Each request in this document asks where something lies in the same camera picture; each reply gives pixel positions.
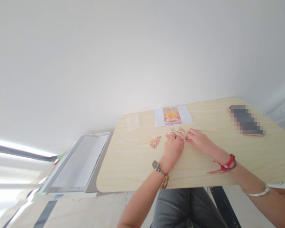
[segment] wooden table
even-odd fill
[[[264,117],[264,137],[238,134],[227,108],[240,104],[248,105],[239,98],[188,104],[194,123],[175,125],[174,128],[199,129],[266,183],[285,182],[285,131]],[[163,155],[164,133],[170,126],[156,128],[154,110],[138,114],[140,128],[130,133],[127,132],[127,118],[133,114],[124,115],[118,121],[97,178],[97,188],[101,192],[137,190],[152,172],[153,160],[159,161]],[[157,148],[149,147],[149,141],[159,135],[162,138]],[[218,168],[210,157],[185,143],[178,163],[169,174],[167,188],[235,184],[228,174],[206,174]]]

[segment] white paper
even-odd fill
[[[139,115],[133,114],[127,118],[128,121],[128,133],[139,128]]]
[[[193,123],[186,105],[155,109],[155,127]]]
[[[108,136],[84,137],[58,174],[52,187],[85,187]]]

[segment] hand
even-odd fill
[[[172,134],[168,137],[168,140],[164,145],[164,155],[159,161],[161,170],[165,174],[170,173],[179,160],[184,149],[184,144],[184,139],[182,139],[180,136],[177,136],[175,132],[172,132]]]
[[[229,154],[222,148],[215,145],[206,134],[202,134],[199,131],[190,128],[185,136],[185,140],[191,143],[196,149],[205,155],[210,156],[214,160],[217,160],[221,164],[225,164],[229,161]]]

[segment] floor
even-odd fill
[[[223,187],[229,202],[242,228],[274,228],[274,226],[258,211],[239,186]],[[97,198],[79,200],[60,199],[56,202],[44,226],[37,223],[47,201],[35,202],[29,205],[16,221],[8,227],[59,228],[59,227],[116,227],[119,218],[135,192],[103,195]],[[143,228],[149,228],[154,213],[155,203],[143,223]]]

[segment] jeans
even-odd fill
[[[226,228],[227,225],[205,189],[199,187],[163,190],[156,201],[151,227]]]

